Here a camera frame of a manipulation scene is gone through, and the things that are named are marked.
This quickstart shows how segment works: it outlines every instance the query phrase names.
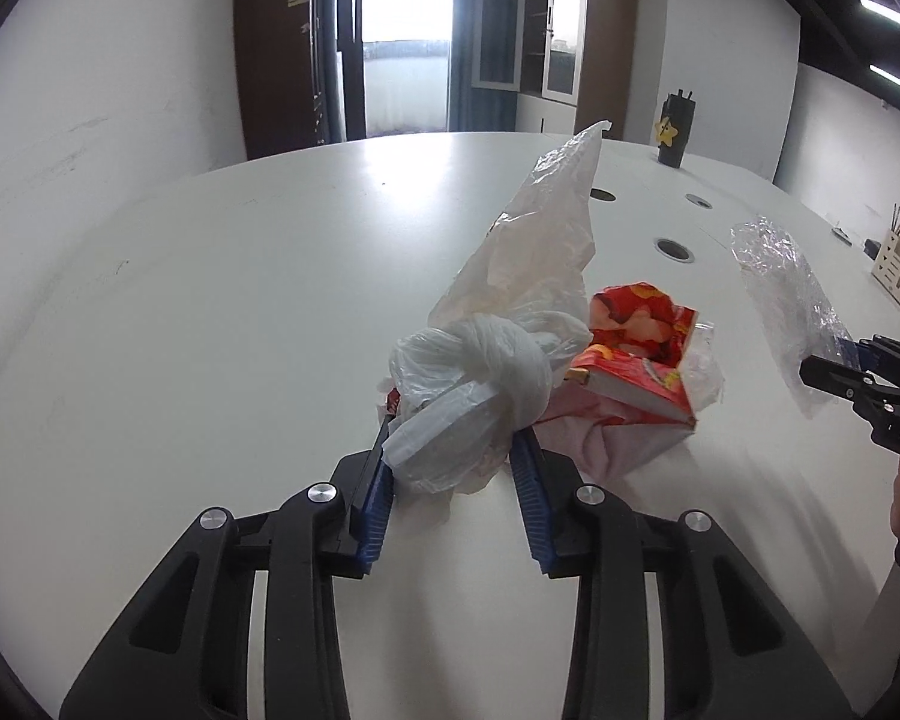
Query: star decoration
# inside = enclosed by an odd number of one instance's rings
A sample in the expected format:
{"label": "star decoration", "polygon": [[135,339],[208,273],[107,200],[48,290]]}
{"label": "star decoration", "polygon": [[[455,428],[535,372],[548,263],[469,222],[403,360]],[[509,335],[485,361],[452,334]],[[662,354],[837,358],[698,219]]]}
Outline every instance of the star decoration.
{"label": "star decoration", "polygon": [[669,116],[660,119],[659,122],[653,125],[653,129],[655,129],[655,133],[653,134],[655,141],[658,143],[666,143],[667,146],[673,146],[674,138],[679,135],[679,129],[670,124]]}

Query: metal pivot bolt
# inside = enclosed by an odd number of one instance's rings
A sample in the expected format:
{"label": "metal pivot bolt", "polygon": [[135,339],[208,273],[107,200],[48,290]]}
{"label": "metal pivot bolt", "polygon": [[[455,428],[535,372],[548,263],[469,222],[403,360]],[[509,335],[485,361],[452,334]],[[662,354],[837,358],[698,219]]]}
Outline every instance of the metal pivot bolt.
{"label": "metal pivot bolt", "polygon": [[215,531],[226,525],[226,512],[223,509],[207,509],[200,515],[200,526],[205,531]]}
{"label": "metal pivot bolt", "polygon": [[583,485],[577,488],[577,500],[588,506],[597,506],[607,499],[607,494],[596,485]]}
{"label": "metal pivot bolt", "polygon": [[307,497],[314,503],[329,503],[337,497],[337,488],[329,482],[319,482],[307,490]]}
{"label": "metal pivot bolt", "polygon": [[683,518],[683,523],[691,530],[697,533],[706,533],[710,530],[713,520],[703,512],[687,512]]}

